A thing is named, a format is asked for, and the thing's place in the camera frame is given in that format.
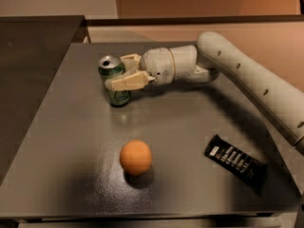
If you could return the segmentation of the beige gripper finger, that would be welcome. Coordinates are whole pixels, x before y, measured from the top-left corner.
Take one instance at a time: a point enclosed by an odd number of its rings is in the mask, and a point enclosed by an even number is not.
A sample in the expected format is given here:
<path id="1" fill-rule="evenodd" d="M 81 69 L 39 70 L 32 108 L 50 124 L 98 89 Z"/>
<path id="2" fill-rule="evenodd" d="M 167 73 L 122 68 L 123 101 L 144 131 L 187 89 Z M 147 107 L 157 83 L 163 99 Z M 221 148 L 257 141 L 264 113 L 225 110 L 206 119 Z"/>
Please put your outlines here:
<path id="1" fill-rule="evenodd" d="M 111 89 L 114 91 L 137 90 L 145 88 L 150 82 L 156 78 L 150 76 L 146 71 L 138 71 L 130 76 L 122 76 L 113 79 L 110 83 Z"/>
<path id="2" fill-rule="evenodd" d="M 141 70 L 140 65 L 141 56 L 134 53 L 121 57 L 121 61 L 124 64 L 125 73 L 124 76 L 130 76 Z"/>

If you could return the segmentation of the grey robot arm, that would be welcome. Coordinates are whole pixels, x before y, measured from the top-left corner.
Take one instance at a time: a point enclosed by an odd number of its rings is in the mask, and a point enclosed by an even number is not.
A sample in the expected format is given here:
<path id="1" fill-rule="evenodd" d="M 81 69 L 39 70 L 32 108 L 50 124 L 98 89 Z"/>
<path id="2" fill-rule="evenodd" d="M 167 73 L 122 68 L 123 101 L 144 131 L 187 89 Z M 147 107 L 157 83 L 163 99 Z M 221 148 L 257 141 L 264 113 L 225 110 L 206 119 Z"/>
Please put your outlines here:
<path id="1" fill-rule="evenodd" d="M 113 91 L 176 80 L 206 83 L 225 75 L 295 149 L 304 152 L 304 92 L 241 52 L 222 35 L 206 31 L 193 46 L 155 48 L 121 58 L 126 72 L 105 82 Z"/>

